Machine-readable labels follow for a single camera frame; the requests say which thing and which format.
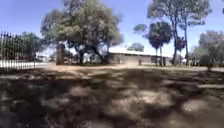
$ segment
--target sky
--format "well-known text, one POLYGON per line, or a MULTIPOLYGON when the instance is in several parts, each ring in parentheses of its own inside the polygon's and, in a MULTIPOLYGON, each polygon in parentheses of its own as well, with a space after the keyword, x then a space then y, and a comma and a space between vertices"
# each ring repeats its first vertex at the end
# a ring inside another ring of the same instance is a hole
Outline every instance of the sky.
MULTIPOLYGON (((118 47, 128 47, 134 42, 139 42, 145 47, 145 52, 155 54, 155 50, 149 45, 148 40, 141 35, 134 33, 133 28, 137 24, 150 24, 153 21, 147 19, 147 7, 152 0, 101 0, 116 14, 122 15, 122 22, 119 24, 124 42, 118 47)), ((189 28, 188 42, 189 50, 198 45, 200 34, 207 30, 224 31, 224 2, 222 0, 210 0, 213 13, 206 18, 206 24, 189 28)), ((46 13, 53 9, 62 9, 61 0, 1 0, 0 1, 0 31, 8 31, 14 34, 23 31, 40 34, 41 21, 46 13)), ((163 54, 173 55, 173 42, 165 45, 163 54)))

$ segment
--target fence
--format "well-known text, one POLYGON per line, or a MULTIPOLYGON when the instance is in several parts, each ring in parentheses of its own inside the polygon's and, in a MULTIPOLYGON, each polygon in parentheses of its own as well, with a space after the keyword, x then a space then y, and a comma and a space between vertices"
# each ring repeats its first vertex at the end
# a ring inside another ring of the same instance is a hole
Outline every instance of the fence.
POLYGON ((10 71, 35 68, 34 43, 8 32, 0 33, 0 69, 10 71))

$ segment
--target roof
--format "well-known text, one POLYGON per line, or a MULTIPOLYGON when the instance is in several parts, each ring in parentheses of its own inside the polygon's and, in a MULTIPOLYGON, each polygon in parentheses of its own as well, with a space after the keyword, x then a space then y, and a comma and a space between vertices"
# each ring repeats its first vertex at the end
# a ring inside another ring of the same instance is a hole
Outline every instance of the roof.
POLYGON ((110 48, 109 49, 110 53, 113 54, 130 54, 130 55, 143 55, 143 56, 156 56, 154 53, 149 53, 149 52, 139 52, 139 51, 128 51, 126 48, 110 48))

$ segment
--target dirt ground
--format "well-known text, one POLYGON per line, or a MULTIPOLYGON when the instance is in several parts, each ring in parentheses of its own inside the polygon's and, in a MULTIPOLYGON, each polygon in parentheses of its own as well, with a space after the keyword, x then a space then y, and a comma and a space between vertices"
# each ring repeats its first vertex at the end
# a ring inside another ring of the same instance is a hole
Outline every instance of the dirt ground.
POLYGON ((2 74, 1 110, 16 113, 22 128, 223 128, 221 70, 49 66, 2 74))

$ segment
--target building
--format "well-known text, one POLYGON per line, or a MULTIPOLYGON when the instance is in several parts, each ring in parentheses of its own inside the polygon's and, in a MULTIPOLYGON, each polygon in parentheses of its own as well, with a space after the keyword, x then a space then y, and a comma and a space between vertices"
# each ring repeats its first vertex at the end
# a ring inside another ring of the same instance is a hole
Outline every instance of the building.
MULTIPOLYGON (((146 52, 128 51, 126 48, 114 48, 109 50, 111 54, 111 63, 114 64, 139 64, 141 61, 145 65, 155 65, 156 55, 146 52)), ((171 64, 171 57, 163 56, 166 65, 171 64)))

